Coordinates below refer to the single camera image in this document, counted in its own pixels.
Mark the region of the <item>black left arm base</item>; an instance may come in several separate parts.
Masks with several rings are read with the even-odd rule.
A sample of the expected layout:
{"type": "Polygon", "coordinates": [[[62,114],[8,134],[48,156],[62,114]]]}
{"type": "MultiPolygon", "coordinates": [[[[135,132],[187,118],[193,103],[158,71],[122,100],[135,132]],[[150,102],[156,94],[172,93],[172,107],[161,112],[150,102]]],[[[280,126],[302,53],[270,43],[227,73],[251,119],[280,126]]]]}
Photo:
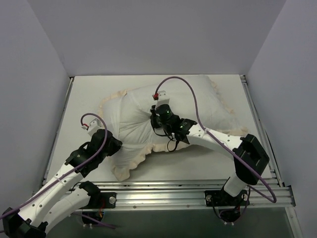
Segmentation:
{"type": "Polygon", "coordinates": [[[84,225],[89,226],[105,226],[102,224],[102,219],[105,215],[105,209],[113,209],[116,207],[117,193],[107,191],[102,192],[101,189],[90,181],[76,183],[71,192],[75,192],[78,188],[84,189],[90,198],[88,204],[84,206],[84,209],[96,209],[92,212],[82,212],[80,217],[84,225]]]}

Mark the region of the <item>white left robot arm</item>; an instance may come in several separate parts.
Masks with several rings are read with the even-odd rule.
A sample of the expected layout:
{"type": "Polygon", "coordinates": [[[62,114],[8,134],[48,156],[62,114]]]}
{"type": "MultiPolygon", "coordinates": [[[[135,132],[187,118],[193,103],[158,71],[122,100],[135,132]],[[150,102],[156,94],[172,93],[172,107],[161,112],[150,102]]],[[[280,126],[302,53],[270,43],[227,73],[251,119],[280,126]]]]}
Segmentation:
{"type": "Polygon", "coordinates": [[[59,222],[81,208],[104,208],[101,190],[83,179],[107,156],[121,149],[122,142],[98,129],[89,142],[73,151],[56,175],[26,205],[8,208],[2,215],[9,238],[44,238],[59,222]]]}

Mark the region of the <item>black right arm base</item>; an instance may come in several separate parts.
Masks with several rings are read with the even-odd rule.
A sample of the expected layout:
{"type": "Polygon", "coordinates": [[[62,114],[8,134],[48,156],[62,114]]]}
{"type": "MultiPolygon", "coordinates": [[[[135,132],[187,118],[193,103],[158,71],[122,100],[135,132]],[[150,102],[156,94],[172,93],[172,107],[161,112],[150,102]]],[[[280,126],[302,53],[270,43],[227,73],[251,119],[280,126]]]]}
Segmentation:
{"type": "Polygon", "coordinates": [[[235,197],[226,193],[223,188],[205,190],[204,195],[206,206],[212,208],[216,217],[225,224],[234,225],[250,205],[251,189],[249,188],[248,191],[243,189],[235,197]]]}

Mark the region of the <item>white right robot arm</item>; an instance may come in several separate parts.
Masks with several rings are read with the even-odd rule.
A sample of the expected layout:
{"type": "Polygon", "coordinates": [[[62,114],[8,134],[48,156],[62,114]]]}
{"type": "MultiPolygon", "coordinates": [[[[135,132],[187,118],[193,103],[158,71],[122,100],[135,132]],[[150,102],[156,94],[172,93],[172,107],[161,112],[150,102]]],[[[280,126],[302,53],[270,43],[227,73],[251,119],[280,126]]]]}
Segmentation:
{"type": "Polygon", "coordinates": [[[198,145],[231,158],[235,172],[220,192],[220,199],[230,205],[248,185],[256,185],[269,163],[269,157],[259,140],[252,134],[233,136],[209,128],[203,128],[196,121],[182,119],[175,115],[168,104],[151,107],[153,129],[163,129],[165,136],[172,137],[176,145],[198,145]]]}

